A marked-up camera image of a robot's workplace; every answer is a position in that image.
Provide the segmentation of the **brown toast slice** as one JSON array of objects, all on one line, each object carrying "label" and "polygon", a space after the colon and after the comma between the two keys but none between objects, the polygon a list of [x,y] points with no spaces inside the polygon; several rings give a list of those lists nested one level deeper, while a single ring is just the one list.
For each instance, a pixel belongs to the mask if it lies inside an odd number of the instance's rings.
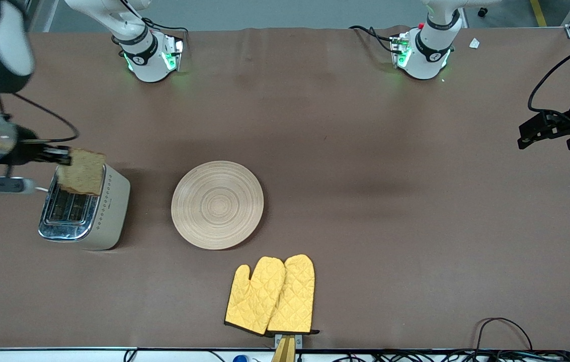
[{"label": "brown toast slice", "polygon": [[103,185],[106,155],[87,149],[73,148],[70,165],[60,165],[56,176],[65,192],[99,196]]}]

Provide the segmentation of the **round wooden plate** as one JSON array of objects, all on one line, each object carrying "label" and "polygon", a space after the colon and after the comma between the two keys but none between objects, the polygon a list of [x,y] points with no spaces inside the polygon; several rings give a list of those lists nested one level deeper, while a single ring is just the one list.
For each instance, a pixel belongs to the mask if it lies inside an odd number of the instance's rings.
[{"label": "round wooden plate", "polygon": [[171,218],[190,244],[225,250],[251,236],[264,208],[257,177],[239,163],[219,160],[198,165],[180,179],[172,195]]}]

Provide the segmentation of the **beige chrome two-slot toaster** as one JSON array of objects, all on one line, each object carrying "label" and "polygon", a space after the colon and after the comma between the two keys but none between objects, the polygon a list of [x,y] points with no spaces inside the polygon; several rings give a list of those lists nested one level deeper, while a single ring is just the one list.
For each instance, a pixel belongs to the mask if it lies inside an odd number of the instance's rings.
[{"label": "beige chrome two-slot toaster", "polygon": [[38,224],[44,240],[84,250],[108,250],[121,236],[130,199],[130,182],[107,163],[101,194],[80,195],[60,188],[52,178]]}]

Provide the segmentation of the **green-lit base connector box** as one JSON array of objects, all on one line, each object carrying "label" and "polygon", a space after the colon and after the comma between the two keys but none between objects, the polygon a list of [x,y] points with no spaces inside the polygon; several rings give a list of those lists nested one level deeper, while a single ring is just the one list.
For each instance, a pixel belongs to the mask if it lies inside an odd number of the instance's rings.
[{"label": "green-lit base connector box", "polygon": [[390,37],[391,59],[395,68],[406,68],[412,55],[411,33]]},{"label": "green-lit base connector box", "polygon": [[178,71],[184,50],[184,40],[172,35],[163,34],[162,59],[169,72]]}]

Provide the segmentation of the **brown table cover sheet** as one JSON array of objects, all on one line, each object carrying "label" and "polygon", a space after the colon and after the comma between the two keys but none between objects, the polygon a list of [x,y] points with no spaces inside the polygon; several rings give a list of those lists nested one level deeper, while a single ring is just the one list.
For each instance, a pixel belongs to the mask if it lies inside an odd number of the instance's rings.
[{"label": "brown table cover sheet", "polygon": [[[351,30],[191,32],[156,84],[109,35],[31,41],[23,96],[107,156],[130,204],[117,247],[91,252],[39,236],[44,193],[0,194],[0,347],[262,347],[223,323],[234,271],[307,254],[307,347],[467,348],[503,317],[570,349],[570,151],[517,146],[529,94],[570,55],[563,30],[462,30],[426,81]],[[219,160],[257,177],[265,208],[243,243],[200,249],[172,195]]]}]

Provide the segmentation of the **yellow quilted oven mitt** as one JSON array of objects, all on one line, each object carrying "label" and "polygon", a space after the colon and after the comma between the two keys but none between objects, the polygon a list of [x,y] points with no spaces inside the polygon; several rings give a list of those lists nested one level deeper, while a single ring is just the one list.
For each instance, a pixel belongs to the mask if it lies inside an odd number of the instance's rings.
[{"label": "yellow quilted oven mitt", "polygon": [[289,257],[285,263],[285,281],[276,309],[267,325],[271,334],[315,335],[312,328],[314,311],[315,269],[305,254]]},{"label": "yellow quilted oven mitt", "polygon": [[285,281],[285,265],[263,256],[255,268],[240,265],[234,273],[223,323],[255,335],[265,335]]}]

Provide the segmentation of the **wooden stick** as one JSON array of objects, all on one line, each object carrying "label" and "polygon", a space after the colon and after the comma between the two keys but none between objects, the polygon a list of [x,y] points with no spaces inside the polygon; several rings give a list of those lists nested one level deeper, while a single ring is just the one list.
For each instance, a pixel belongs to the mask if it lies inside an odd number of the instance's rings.
[{"label": "wooden stick", "polygon": [[275,353],[271,362],[295,362],[296,335],[276,335]]}]

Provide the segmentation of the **small metal bracket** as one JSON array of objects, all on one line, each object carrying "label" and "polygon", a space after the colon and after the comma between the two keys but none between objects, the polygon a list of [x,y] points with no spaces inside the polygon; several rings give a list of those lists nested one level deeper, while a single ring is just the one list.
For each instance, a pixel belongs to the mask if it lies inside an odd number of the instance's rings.
[{"label": "small metal bracket", "polygon": [[302,334],[275,334],[273,337],[274,340],[274,348],[278,348],[278,345],[280,344],[280,342],[285,339],[285,340],[289,340],[291,339],[291,341],[294,344],[294,348],[295,349],[301,349],[302,348],[302,343],[303,343],[303,335]]}]

